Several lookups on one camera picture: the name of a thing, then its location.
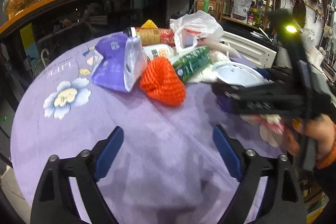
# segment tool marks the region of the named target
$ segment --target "purple tablecloth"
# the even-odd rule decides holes
[[[229,205],[238,182],[232,178],[213,141],[221,123],[231,137],[262,156],[280,154],[263,142],[258,127],[216,106],[207,84],[187,85],[183,105],[171,108],[149,100],[134,87],[113,92],[90,81],[97,39],[53,61],[30,85],[15,114],[11,156],[20,189],[31,205],[48,157],[74,157],[92,149],[115,126],[125,141],[98,187],[120,224],[215,224]],[[263,196],[260,181],[246,222],[252,221]],[[81,218],[89,222],[75,180],[73,195]]]

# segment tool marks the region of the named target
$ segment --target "metal screw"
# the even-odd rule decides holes
[[[246,154],[250,157],[254,157],[255,156],[255,151],[252,150],[252,149],[247,149]]]
[[[49,161],[55,161],[55,160],[57,160],[58,159],[58,156],[57,155],[51,155],[50,157],[49,157]]]
[[[236,94],[231,94],[232,98],[235,100],[240,100],[240,97]]]
[[[281,155],[279,156],[279,159],[282,160],[282,161],[287,161],[287,160],[288,160],[287,156],[284,155],[284,154],[281,154]]]
[[[88,155],[90,154],[90,150],[83,150],[82,152],[81,152],[81,156],[82,157],[87,157]]]

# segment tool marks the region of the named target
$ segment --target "white plate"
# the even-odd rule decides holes
[[[217,78],[229,85],[242,85],[244,87],[261,85],[265,78],[256,70],[236,62],[216,62],[213,71]]]

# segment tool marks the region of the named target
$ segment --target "green package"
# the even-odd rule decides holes
[[[209,48],[198,47],[183,55],[173,63],[173,67],[180,80],[185,83],[196,72],[211,63]]]

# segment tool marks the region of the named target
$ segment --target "purple package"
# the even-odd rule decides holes
[[[104,59],[92,74],[92,82],[112,90],[130,92],[147,66],[141,39],[117,32],[99,40],[95,50]]]

